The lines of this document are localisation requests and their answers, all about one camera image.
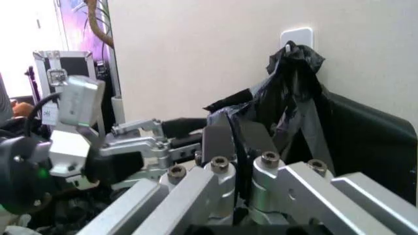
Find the silver metal bar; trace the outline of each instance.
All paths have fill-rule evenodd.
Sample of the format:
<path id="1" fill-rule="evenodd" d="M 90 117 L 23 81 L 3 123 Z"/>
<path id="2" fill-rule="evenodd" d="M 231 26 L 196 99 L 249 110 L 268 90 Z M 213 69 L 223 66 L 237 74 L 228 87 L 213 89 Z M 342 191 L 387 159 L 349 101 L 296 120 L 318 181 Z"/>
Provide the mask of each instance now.
<path id="1" fill-rule="evenodd" d="M 167 187 L 141 179 L 85 226 L 78 235 L 131 234 L 167 195 Z"/>
<path id="2" fill-rule="evenodd" d="M 267 188 L 280 212 L 300 224 L 320 221 L 334 234 L 393 234 L 303 162 L 281 167 Z"/>
<path id="3" fill-rule="evenodd" d="M 160 120 L 132 121 L 112 127 L 114 135 L 123 135 L 127 132 L 141 128 L 144 131 L 152 131 L 155 138 L 164 139 L 163 127 Z"/>
<path id="4" fill-rule="evenodd" d="M 109 142 L 107 144 L 107 146 L 100 149 L 100 154 L 102 156 L 128 152 L 141 152 L 144 158 L 156 157 L 155 153 L 151 151 L 155 145 L 155 139 L 153 137 L 129 138 L 126 140 Z"/>
<path id="5" fill-rule="evenodd" d="M 133 234 L 184 234 L 189 225 L 207 222 L 220 197 L 218 177 L 194 167 Z"/>
<path id="6" fill-rule="evenodd" d="M 358 172 L 331 183 L 396 234 L 418 234 L 418 210 L 366 175 Z"/>

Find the white adhesive hook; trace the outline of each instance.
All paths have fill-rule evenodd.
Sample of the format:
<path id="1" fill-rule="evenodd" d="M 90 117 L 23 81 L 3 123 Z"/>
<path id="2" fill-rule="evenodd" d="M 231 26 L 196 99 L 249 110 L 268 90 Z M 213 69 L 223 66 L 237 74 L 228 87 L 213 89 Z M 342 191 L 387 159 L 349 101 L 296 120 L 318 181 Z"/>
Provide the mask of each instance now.
<path id="1" fill-rule="evenodd" d="M 280 35 L 280 48 L 283 48 L 289 40 L 296 45 L 306 45 L 313 48 L 313 30 L 310 27 L 287 30 Z"/>
<path id="2" fill-rule="evenodd" d="M 286 51 L 286 54 L 290 53 L 290 45 L 286 44 L 286 46 L 284 47 L 284 50 Z"/>

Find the robotic arm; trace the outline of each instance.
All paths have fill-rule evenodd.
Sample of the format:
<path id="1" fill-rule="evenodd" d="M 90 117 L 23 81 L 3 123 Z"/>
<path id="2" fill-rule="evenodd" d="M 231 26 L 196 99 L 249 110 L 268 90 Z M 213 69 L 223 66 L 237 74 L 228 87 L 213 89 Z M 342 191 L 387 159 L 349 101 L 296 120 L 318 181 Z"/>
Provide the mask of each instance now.
<path id="1" fill-rule="evenodd" d="M 66 188 L 100 183 L 129 189 L 80 235 L 418 234 L 415 207 L 362 173 L 334 177 L 315 159 L 286 165 L 255 122 L 236 120 L 240 130 L 232 130 L 221 118 L 204 128 L 202 147 L 200 136 L 170 140 L 185 121 L 191 127 L 177 136 L 202 128 L 199 119 L 126 123 L 100 140 L 89 126 L 102 86 L 68 79 L 51 141 L 0 143 L 5 209 L 40 210 Z M 154 136 L 141 137 L 139 128 Z M 191 170 L 175 164 L 193 155 Z M 143 168 L 146 158 L 157 163 Z"/>

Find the metal bracket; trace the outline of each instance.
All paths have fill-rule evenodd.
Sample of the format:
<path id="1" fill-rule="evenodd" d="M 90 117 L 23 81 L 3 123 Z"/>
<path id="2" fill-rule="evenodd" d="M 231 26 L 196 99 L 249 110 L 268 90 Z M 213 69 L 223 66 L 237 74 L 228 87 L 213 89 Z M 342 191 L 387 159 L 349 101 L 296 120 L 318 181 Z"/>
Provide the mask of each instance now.
<path id="1" fill-rule="evenodd" d="M 334 234 L 393 234 L 303 162 L 279 168 L 266 185 L 280 212 L 300 224 L 320 221 Z"/>
<path id="2" fill-rule="evenodd" d="M 68 183 L 72 183 L 78 190 L 86 190 L 90 188 L 95 188 L 99 185 L 99 181 L 96 183 L 90 183 L 90 181 L 82 175 L 76 175 L 66 178 Z"/>
<path id="3" fill-rule="evenodd" d="M 59 60 L 60 59 L 60 51 L 53 50 L 53 51 L 47 51 L 46 56 L 50 60 Z"/>
<path id="4" fill-rule="evenodd" d="M 41 53 L 37 50 L 33 52 L 33 57 L 35 58 L 35 60 L 42 60 L 43 62 L 45 62 L 45 57 L 43 57 Z"/>
<path id="5" fill-rule="evenodd" d="M 417 209 L 363 173 L 332 180 L 332 185 L 397 234 L 418 234 Z"/>
<path id="6" fill-rule="evenodd" d="M 86 51 L 86 55 L 84 56 L 84 59 L 88 61 L 91 56 L 93 56 L 93 53 L 91 51 Z"/>
<path id="7" fill-rule="evenodd" d="M 115 136 L 126 134 L 136 129 L 152 131 L 156 139 L 165 139 L 162 123 L 160 120 L 152 119 L 147 121 L 132 121 L 112 127 Z"/>
<path id="8" fill-rule="evenodd" d="M 200 143 L 186 145 L 180 148 L 173 148 L 169 150 L 170 157 L 173 161 L 180 160 L 186 156 L 194 156 L 196 151 L 202 151 Z"/>
<path id="9" fill-rule="evenodd" d="M 61 87 L 66 85 L 68 79 L 67 71 L 65 69 L 48 69 L 46 71 L 48 83 L 52 87 Z"/>
<path id="10" fill-rule="evenodd" d="M 156 146 L 157 140 L 154 137 L 137 137 L 124 140 L 116 140 L 106 143 L 100 149 L 102 156 L 110 156 L 127 152 L 141 152 L 144 158 L 153 158 L 155 153 L 151 151 Z"/>
<path id="11" fill-rule="evenodd" d="M 53 165 L 51 175 L 70 177 L 81 174 L 90 143 L 77 132 L 75 126 L 57 123 L 51 135 L 49 158 Z"/>

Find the white wall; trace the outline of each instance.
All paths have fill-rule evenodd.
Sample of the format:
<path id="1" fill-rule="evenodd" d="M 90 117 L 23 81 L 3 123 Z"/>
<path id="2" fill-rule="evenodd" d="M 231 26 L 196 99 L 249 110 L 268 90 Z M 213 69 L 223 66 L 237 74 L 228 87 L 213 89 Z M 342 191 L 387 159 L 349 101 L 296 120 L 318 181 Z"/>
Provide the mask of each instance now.
<path id="1" fill-rule="evenodd" d="M 0 0 L 0 72 L 9 97 L 32 95 L 24 73 L 36 70 L 33 51 L 62 48 L 53 0 Z"/>
<path id="2" fill-rule="evenodd" d="M 333 92 L 418 127 L 417 0 L 109 0 L 127 120 L 205 116 L 310 26 Z"/>

